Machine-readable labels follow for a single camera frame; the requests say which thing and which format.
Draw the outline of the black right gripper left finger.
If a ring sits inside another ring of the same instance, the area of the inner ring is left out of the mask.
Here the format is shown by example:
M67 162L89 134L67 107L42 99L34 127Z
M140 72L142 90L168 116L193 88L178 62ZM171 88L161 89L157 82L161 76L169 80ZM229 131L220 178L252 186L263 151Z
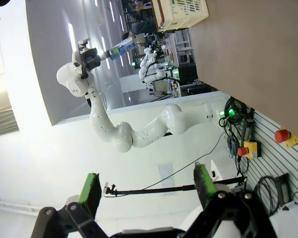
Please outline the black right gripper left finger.
M83 238L108 237L95 221L101 195L99 174L89 173L77 202L70 202L60 210L54 207L40 210L31 237L67 238L75 232Z

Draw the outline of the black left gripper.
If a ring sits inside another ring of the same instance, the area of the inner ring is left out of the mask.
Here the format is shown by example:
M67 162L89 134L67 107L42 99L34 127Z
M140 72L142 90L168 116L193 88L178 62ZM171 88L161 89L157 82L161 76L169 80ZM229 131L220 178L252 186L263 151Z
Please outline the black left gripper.
M94 68L97 68L100 66L101 59L110 58L112 60L116 60L119 57L120 55L119 55L118 48L112 48L110 50L106 50L100 56L97 53L97 49L92 48L83 53L83 62L85 64L85 68L88 71L91 71Z

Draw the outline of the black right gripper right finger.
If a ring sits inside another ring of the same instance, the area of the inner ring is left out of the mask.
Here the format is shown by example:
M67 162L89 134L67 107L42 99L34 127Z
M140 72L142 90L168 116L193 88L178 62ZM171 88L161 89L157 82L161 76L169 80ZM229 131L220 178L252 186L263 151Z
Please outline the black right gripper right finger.
M212 238L223 221L232 221L242 238L276 238L258 195L234 195L216 188L204 164L196 163L194 182L203 211L186 232L187 238Z

